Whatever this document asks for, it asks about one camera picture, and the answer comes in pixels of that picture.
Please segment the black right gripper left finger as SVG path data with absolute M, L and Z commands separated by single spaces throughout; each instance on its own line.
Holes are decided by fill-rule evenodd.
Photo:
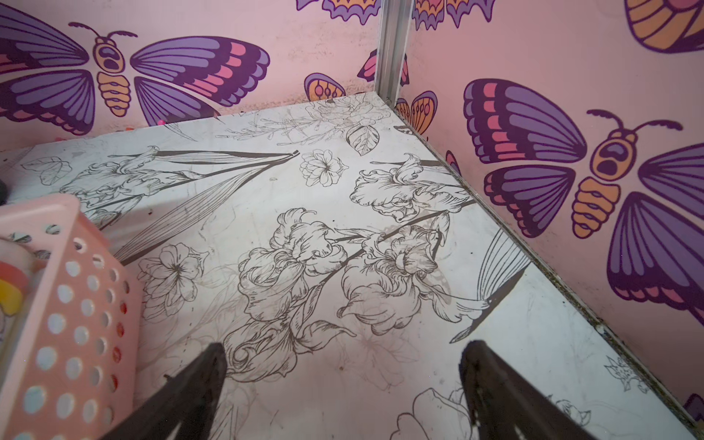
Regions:
M 227 373 L 225 348 L 210 344 L 104 439 L 207 439 Z

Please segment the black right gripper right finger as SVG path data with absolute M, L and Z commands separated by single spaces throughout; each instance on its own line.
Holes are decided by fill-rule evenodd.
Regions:
M 469 342 L 458 368 L 469 419 L 480 439 L 592 438 L 485 341 Z

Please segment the pink perforated plastic basket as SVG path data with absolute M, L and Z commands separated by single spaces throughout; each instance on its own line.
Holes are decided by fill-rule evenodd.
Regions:
M 71 194 L 4 206 L 1 235 L 44 256 L 2 367 L 1 436 L 105 436 L 133 410 L 141 283 Z

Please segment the yellow wrap roll front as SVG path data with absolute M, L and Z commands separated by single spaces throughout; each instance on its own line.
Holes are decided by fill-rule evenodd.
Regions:
M 1 313 L 16 315 L 29 295 L 35 257 L 18 243 L 1 240 Z

